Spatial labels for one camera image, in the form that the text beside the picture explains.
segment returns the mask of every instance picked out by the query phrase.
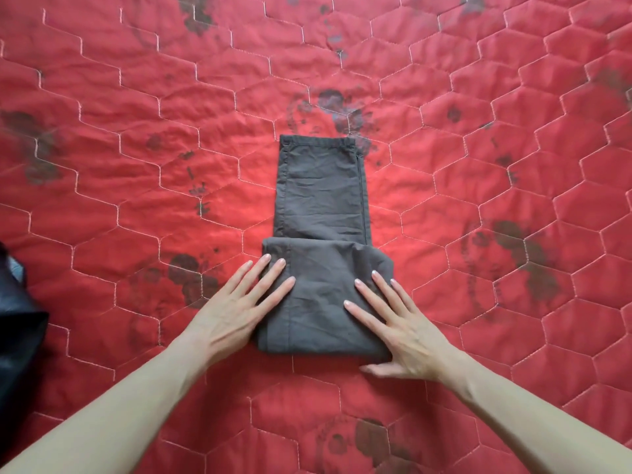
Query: person's left arm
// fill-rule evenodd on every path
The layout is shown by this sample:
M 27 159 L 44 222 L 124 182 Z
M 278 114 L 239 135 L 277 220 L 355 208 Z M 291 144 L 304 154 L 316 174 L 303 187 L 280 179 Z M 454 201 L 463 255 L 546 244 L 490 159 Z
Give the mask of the person's left arm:
M 292 289 L 285 280 L 259 305 L 285 267 L 263 256 L 244 264 L 161 354 L 62 422 L 0 474 L 127 474 L 178 401 L 206 368 L 242 348 L 257 323 Z

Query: black object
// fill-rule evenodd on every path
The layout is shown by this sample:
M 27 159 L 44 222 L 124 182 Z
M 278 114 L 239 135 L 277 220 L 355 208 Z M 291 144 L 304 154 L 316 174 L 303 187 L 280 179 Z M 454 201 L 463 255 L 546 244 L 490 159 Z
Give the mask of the black object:
M 270 266 L 287 266 L 296 285 L 257 328 L 257 345 L 271 353 L 389 357 L 384 343 L 343 308 L 375 311 L 355 289 L 360 278 L 376 293 L 376 270 L 386 279 L 391 259 L 371 246 L 364 160 L 352 138 L 280 137 L 274 237 L 264 240 Z
M 48 313 L 24 288 L 24 268 L 0 244 L 0 415 L 42 344 Z

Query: red quilt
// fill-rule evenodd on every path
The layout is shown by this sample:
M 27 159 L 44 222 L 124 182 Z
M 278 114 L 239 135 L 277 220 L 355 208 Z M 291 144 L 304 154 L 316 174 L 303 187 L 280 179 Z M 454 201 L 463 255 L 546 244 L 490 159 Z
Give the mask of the red quilt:
M 51 312 L 14 453 L 271 234 L 283 133 L 356 137 L 448 338 L 632 447 L 632 0 L 0 0 L 0 239 Z M 213 366 L 137 472 L 525 472 L 436 384 Z

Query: folded pants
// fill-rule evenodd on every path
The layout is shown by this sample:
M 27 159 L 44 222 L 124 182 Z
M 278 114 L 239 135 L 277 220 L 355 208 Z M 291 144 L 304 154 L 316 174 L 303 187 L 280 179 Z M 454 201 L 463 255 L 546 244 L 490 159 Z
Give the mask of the folded pants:
M 364 161 L 352 138 L 281 136 L 274 233 L 264 253 L 287 265 L 275 289 L 296 284 L 257 327 L 271 353 L 364 355 L 385 359 L 383 342 L 344 310 L 350 300 L 377 316 L 354 287 L 374 292 L 372 270 L 392 277 L 390 258 L 371 246 Z

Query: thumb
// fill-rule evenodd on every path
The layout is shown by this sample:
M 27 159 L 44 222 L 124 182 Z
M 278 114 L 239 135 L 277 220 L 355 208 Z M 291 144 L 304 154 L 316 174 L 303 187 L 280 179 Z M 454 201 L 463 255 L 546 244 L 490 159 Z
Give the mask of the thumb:
M 390 362 L 383 364 L 368 364 L 360 366 L 362 372 L 372 374 L 376 377 L 406 377 L 406 370 L 401 364 Z

